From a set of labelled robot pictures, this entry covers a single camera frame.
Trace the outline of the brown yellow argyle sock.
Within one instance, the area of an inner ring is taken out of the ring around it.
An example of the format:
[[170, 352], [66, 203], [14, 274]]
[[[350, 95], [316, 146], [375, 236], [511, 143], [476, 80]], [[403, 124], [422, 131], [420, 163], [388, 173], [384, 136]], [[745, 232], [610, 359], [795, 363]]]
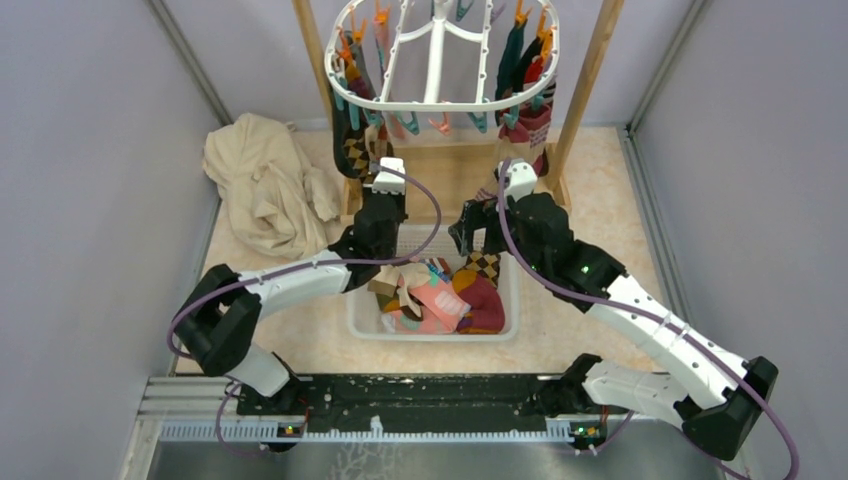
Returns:
[[483, 253], [479, 250], [472, 251], [466, 257], [463, 269], [477, 273], [497, 288], [500, 279], [501, 256]]

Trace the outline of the wooden hanger rack frame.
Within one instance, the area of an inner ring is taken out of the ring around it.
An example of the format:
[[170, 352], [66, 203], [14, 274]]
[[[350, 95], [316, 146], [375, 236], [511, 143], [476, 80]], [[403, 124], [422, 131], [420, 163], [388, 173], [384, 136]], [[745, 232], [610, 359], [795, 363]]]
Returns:
[[[377, 48], [381, 43], [389, 40], [389, 29], [397, 22], [401, 1], [358, 1], [360, 6], [354, 16], [346, 21], [345, 36], [349, 43], [357, 66], [347, 72], [350, 86], [360, 96], [370, 98], [375, 90], [381, 87], [382, 72], [381, 59]], [[483, 5], [483, 16], [477, 25], [470, 30], [480, 29], [485, 17], [485, 3]], [[297, 1], [293, 5], [296, 18], [305, 42], [307, 55], [309, 57], [316, 81], [323, 98], [326, 113], [332, 127], [332, 109], [336, 107], [333, 92], [330, 88], [326, 74], [324, 73], [324, 50], [328, 42], [336, 36], [337, 30], [332, 25], [330, 36], [322, 40], [319, 36], [316, 21], [314, 19], [312, 6], [307, 1]], [[578, 127], [588, 105], [590, 94], [602, 66], [609, 41], [614, 32], [620, 15], [622, 5], [618, 1], [606, 1], [602, 4], [598, 14], [593, 34], [585, 54], [582, 68], [580, 70], [575, 88], [571, 94], [568, 111], [564, 124], [555, 142], [547, 142], [547, 155], [549, 171], [541, 177], [539, 186], [544, 192], [550, 193], [556, 203], [564, 208], [570, 208], [572, 199], [566, 180], [565, 165], [572, 150]], [[459, 8], [449, 12], [448, 18], [459, 24]], [[414, 5], [407, 17], [405, 28], [415, 30], [409, 26], [408, 21], [414, 12]], [[542, 41], [537, 37], [536, 29], [528, 33], [526, 26], [530, 15], [530, 8], [523, 2], [518, 2], [514, 15], [514, 22], [525, 24], [525, 40], [531, 38], [542, 48]], [[467, 113], [449, 113], [451, 123], [462, 119], [469, 121], [480, 133], [488, 136], [485, 143], [465, 143], [459, 145], [430, 144], [422, 146], [398, 145], [395, 154], [402, 158], [407, 167], [415, 172], [423, 174], [431, 180], [440, 191], [441, 199], [446, 201], [452, 208], [459, 205], [459, 193], [461, 190], [475, 191], [483, 179], [483, 171], [491, 166], [495, 144], [498, 134], [504, 124], [513, 127], [519, 115], [519, 111], [527, 106], [540, 107], [543, 104], [552, 104], [551, 89], [554, 86], [558, 67], [563, 52], [561, 49], [561, 22], [559, 41], [559, 62], [553, 81], [542, 91], [542, 100], [538, 103], [527, 102], [517, 110], [502, 110], [495, 112], [469, 115]], [[474, 63], [478, 59], [478, 47], [457, 38], [448, 38], [445, 41], [448, 49], [447, 64], [443, 74], [440, 96], [445, 101], [467, 102], [474, 97], [474, 86], [472, 85], [472, 71], [476, 68]], [[420, 100], [424, 93], [425, 75], [424, 65], [427, 60], [429, 39], [424, 36], [414, 42], [406, 44], [403, 48], [401, 60], [399, 61], [400, 78], [399, 84], [393, 88], [393, 97], [398, 100]], [[496, 76], [498, 71], [490, 68], [489, 63], [494, 58], [500, 58], [503, 50], [498, 48], [493, 40], [493, 26], [489, 37], [491, 54], [487, 59], [487, 72], [489, 78], [486, 82], [485, 95], [495, 99]], [[520, 77], [520, 87], [507, 91], [508, 96], [524, 89], [522, 86], [524, 74]], [[354, 105], [346, 104], [349, 108], [350, 120], [354, 128], [364, 129], [373, 126], [379, 129], [381, 139], [380, 146], [387, 146], [391, 137], [404, 137], [416, 135], [420, 131], [420, 118], [438, 117], [441, 113], [413, 113], [401, 112], [392, 114], [389, 112], [364, 112]]]

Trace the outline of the cream sock brown toe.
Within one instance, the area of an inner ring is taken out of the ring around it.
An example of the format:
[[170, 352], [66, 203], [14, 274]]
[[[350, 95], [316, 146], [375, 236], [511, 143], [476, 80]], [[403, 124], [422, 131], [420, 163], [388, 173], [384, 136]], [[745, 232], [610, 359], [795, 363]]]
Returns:
[[411, 290], [426, 285], [431, 272], [423, 263], [400, 266], [383, 265], [368, 282], [367, 290], [375, 295], [382, 313], [400, 312], [412, 321], [422, 320], [422, 306]]

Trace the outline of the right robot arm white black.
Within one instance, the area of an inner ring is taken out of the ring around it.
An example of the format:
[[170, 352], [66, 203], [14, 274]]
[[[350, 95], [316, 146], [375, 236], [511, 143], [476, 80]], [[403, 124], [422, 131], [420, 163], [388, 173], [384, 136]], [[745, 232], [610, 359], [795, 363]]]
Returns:
[[579, 240], [549, 194], [469, 200], [449, 233], [468, 254], [477, 230], [486, 254], [524, 260], [552, 295], [628, 337], [662, 370], [643, 372], [589, 354], [566, 371], [563, 398], [576, 412], [621, 407], [662, 420], [720, 460], [733, 460], [763, 412], [779, 370], [708, 340], [654, 299], [615, 257]]

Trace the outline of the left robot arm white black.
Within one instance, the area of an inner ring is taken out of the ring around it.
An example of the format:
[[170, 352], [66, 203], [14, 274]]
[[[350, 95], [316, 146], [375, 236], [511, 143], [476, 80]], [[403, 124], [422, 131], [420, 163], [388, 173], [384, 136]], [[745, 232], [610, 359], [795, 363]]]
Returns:
[[402, 194], [366, 196], [351, 225], [328, 248], [278, 270], [210, 269], [196, 285], [170, 330], [208, 377], [228, 377], [260, 394], [277, 414], [300, 399], [295, 375], [254, 341], [257, 325], [287, 307], [367, 284], [396, 255], [406, 218]]

